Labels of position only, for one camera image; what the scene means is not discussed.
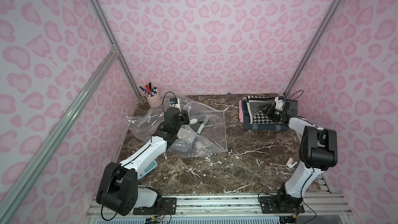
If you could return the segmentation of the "black white houndstooth blanket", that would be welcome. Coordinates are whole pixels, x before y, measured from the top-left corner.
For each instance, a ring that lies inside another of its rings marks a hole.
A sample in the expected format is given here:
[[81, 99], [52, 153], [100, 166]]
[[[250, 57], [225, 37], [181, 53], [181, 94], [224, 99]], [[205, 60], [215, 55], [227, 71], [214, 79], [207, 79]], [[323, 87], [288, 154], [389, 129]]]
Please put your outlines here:
[[275, 103], [275, 97], [246, 96], [250, 124], [274, 124], [275, 122], [264, 113], [264, 109], [273, 103]]

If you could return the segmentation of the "clear plastic vacuum bag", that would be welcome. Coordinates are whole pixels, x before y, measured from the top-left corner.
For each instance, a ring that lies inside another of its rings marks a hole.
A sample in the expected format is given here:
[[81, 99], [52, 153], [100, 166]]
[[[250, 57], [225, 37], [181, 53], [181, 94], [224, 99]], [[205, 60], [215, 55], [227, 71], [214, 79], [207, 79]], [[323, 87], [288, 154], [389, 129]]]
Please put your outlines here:
[[145, 116], [128, 117], [130, 131], [137, 139], [145, 143], [150, 141], [150, 136], [164, 124], [165, 111], [171, 107], [186, 112], [189, 123], [182, 125], [168, 151], [184, 157], [228, 151], [225, 111], [171, 92], [161, 98], [160, 106], [150, 108]]

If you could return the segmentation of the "dark blue striped blanket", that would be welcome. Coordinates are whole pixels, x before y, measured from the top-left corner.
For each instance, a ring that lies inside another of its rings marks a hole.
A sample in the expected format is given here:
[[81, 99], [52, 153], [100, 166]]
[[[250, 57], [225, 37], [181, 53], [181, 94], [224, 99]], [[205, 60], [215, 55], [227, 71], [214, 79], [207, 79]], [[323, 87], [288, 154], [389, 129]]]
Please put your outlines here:
[[246, 100], [241, 101], [242, 111], [243, 111], [243, 124], [244, 130], [252, 130], [252, 131], [288, 131], [289, 128], [286, 125], [279, 125], [275, 123], [266, 123], [266, 124], [251, 124], [250, 117], [247, 107]]

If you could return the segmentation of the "pink fluffy blanket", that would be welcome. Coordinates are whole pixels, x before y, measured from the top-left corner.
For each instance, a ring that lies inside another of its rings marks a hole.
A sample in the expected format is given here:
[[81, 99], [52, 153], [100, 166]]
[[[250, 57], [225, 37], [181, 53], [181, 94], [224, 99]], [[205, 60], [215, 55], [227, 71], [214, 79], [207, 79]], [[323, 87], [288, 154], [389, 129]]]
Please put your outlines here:
[[243, 107], [242, 107], [242, 100], [239, 100], [239, 106], [238, 106], [238, 109], [239, 109], [239, 121], [241, 122], [241, 123], [244, 123], [244, 111], [243, 111]]

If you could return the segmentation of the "grey white striped blanket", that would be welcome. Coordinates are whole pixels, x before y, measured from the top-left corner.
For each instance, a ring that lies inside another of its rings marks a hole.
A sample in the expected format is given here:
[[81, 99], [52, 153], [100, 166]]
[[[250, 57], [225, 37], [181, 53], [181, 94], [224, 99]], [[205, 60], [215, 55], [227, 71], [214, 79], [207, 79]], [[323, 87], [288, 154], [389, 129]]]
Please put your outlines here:
[[209, 142], [205, 141], [206, 138], [201, 135], [209, 120], [207, 116], [202, 121], [198, 120], [196, 124], [182, 126], [177, 134], [178, 139], [174, 149], [190, 157], [201, 156], [209, 145]]

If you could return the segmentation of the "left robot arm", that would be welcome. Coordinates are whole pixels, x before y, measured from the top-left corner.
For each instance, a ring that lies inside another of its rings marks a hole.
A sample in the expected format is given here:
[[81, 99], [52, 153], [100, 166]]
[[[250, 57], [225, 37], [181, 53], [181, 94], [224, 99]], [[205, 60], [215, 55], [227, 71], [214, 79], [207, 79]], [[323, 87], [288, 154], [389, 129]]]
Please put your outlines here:
[[168, 108], [164, 121], [150, 136], [149, 142], [127, 159], [106, 166], [96, 194], [96, 203], [122, 216], [135, 208], [159, 209], [162, 201], [160, 194], [149, 188], [140, 188], [138, 178], [174, 144], [180, 128], [189, 123], [186, 110]]

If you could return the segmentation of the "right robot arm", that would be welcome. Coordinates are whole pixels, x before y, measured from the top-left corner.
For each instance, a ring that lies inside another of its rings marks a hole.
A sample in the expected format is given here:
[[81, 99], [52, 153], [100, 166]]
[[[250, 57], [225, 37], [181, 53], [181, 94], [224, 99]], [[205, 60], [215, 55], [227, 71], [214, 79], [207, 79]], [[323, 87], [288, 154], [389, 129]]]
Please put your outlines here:
[[282, 96], [264, 106], [262, 112], [276, 124], [287, 124], [301, 138], [298, 151], [300, 162], [273, 198], [274, 210], [280, 213], [300, 212], [303, 196], [311, 183], [337, 164], [337, 133], [297, 116], [297, 101]]

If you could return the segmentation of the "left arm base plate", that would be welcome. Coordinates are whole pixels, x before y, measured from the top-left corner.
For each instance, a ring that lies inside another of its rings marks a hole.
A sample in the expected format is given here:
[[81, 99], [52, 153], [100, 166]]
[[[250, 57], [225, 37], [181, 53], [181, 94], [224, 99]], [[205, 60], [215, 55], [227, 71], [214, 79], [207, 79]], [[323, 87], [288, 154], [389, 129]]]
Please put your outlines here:
[[177, 198], [161, 197], [156, 199], [152, 207], [139, 207], [133, 209], [134, 215], [169, 215], [176, 214]]

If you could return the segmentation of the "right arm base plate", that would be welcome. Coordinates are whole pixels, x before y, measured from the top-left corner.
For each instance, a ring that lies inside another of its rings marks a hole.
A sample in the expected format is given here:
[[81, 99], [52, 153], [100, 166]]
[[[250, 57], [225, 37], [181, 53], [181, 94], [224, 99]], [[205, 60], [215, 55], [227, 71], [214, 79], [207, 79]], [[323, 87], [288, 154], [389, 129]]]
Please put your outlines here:
[[305, 209], [302, 198], [265, 196], [258, 197], [263, 214], [302, 214]]

